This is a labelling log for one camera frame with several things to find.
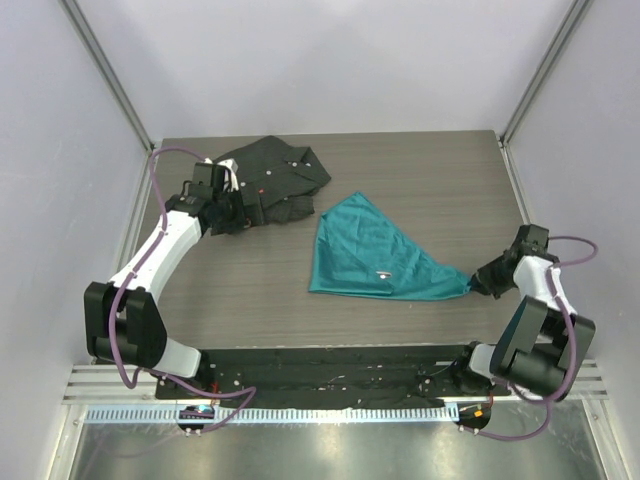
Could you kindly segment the teal satin napkin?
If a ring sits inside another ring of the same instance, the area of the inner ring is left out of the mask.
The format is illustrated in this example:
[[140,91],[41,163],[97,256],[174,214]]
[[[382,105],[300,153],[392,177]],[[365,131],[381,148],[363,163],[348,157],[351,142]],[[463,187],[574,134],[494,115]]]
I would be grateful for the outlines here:
[[[381,279],[376,271],[392,277]],[[311,293],[438,302],[469,294],[469,281],[466,273],[434,260],[361,192],[319,219]]]

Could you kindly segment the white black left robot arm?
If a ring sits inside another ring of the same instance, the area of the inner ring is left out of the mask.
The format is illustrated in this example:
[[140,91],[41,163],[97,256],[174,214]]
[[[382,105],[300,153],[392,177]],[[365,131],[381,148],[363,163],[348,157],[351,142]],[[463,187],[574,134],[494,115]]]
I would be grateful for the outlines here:
[[185,191],[161,204],[156,227],[133,258],[106,283],[84,293],[87,350],[102,361],[121,362],[178,376],[190,398],[213,385],[203,353],[171,339],[158,301],[171,275],[205,234],[235,234],[250,226],[235,160],[207,159],[194,166]]

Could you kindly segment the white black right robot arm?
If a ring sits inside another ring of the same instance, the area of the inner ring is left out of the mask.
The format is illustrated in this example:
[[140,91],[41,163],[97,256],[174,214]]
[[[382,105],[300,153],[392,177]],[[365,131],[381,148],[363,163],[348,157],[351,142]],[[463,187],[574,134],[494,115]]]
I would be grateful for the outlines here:
[[520,303],[495,345],[472,342],[453,362],[450,376],[460,393],[484,394],[497,381],[541,401],[569,393],[596,325],[570,304],[563,263],[548,252],[553,239],[546,228],[522,225],[511,246],[471,277],[473,292],[498,299],[516,289]]

